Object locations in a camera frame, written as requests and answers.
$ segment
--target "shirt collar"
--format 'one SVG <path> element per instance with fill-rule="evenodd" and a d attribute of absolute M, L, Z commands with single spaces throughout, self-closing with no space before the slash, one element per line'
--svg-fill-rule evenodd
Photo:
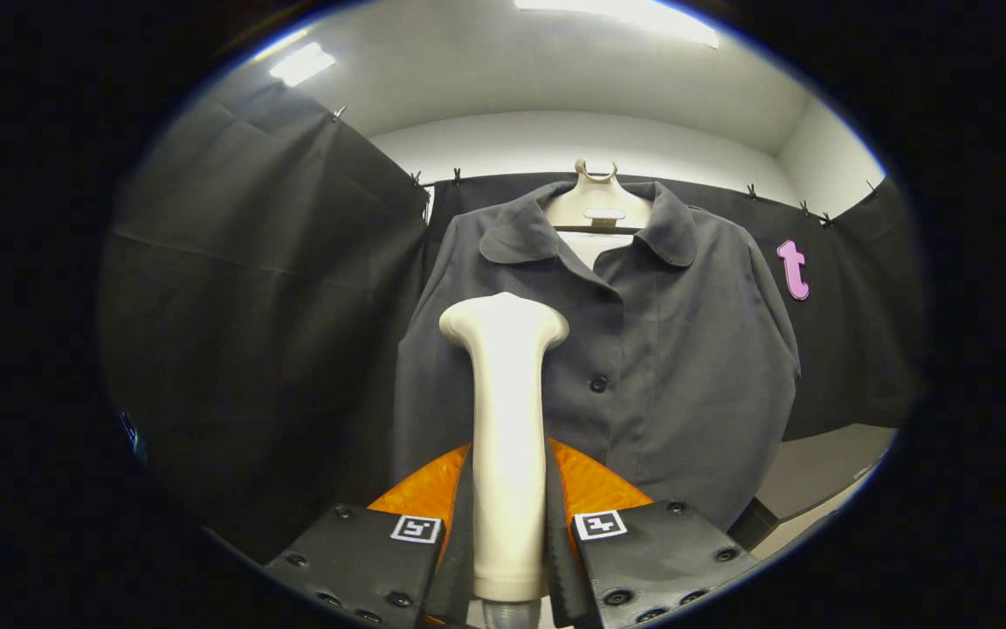
<path fill-rule="evenodd" d="M 491 262 L 516 264 L 554 258 L 561 235 L 542 209 L 552 195 L 571 189 L 573 182 L 548 183 L 513 202 L 503 203 L 493 225 L 480 239 L 480 254 Z M 693 214 L 662 183 L 623 183 L 632 194 L 654 202 L 651 220 L 636 232 L 655 255 L 673 267 L 688 267 L 696 255 Z"/>

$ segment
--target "black curtain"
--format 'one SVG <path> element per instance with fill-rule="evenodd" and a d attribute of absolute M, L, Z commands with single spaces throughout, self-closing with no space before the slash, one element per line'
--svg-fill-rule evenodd
<path fill-rule="evenodd" d="M 508 202 L 572 172 L 488 175 L 437 182 L 427 227 L 423 278 L 433 268 L 455 215 Z M 926 350 L 925 260 L 904 195 L 885 180 L 826 225 L 805 210 L 699 183 L 619 175 L 621 182 L 662 182 L 682 202 L 721 215 L 750 232 L 771 264 L 787 304 L 798 350 L 798 382 L 784 441 L 863 423 L 898 427 L 916 399 Z M 794 241 L 805 255 L 805 300 L 787 289 L 778 248 Z"/>
<path fill-rule="evenodd" d="M 200 95 L 123 186 L 99 304 L 149 466 L 252 559 L 387 489 L 427 192 L 280 85 Z"/>

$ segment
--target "white ceiling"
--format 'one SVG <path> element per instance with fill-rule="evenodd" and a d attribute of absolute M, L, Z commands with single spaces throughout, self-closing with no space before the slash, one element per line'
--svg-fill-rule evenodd
<path fill-rule="evenodd" d="M 511 0 L 375 0 L 307 38 L 336 63 L 300 85 L 362 135 L 459 116 L 584 111 L 676 124 L 777 155 L 807 89 L 737 39 L 719 48 L 614 17 L 528 12 Z"/>

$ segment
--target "orange padding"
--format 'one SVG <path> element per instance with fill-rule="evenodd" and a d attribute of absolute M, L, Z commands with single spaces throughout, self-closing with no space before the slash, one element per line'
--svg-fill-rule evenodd
<path fill-rule="evenodd" d="M 550 447 L 561 470 L 566 522 L 571 522 L 576 513 L 630 509 L 653 502 L 632 483 L 578 450 L 554 439 L 550 439 Z M 367 508 L 384 513 L 441 518 L 445 522 L 445 539 L 442 541 L 442 553 L 445 553 L 448 530 L 453 524 L 460 467 L 464 465 L 467 455 L 468 446 L 462 446 L 434 459 L 383 493 Z"/>
<path fill-rule="evenodd" d="M 440 552 L 448 545 L 448 532 L 453 526 L 453 506 L 460 466 L 464 465 L 469 446 L 458 447 L 443 454 L 398 485 L 387 490 L 368 509 L 403 516 L 440 517 L 445 522 L 445 539 Z"/>

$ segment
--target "hanger hook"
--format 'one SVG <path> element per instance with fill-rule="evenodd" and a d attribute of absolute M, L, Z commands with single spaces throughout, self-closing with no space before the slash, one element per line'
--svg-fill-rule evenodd
<path fill-rule="evenodd" d="M 588 167 L 584 164 L 584 158 L 576 159 L 576 163 L 573 164 L 573 166 L 576 169 L 576 175 L 583 176 L 584 178 L 590 180 L 590 182 L 610 182 L 616 176 L 616 172 L 619 172 L 619 166 L 618 164 L 616 164 L 615 160 L 612 160 L 612 172 L 604 176 L 590 175 L 590 172 L 588 172 Z"/>

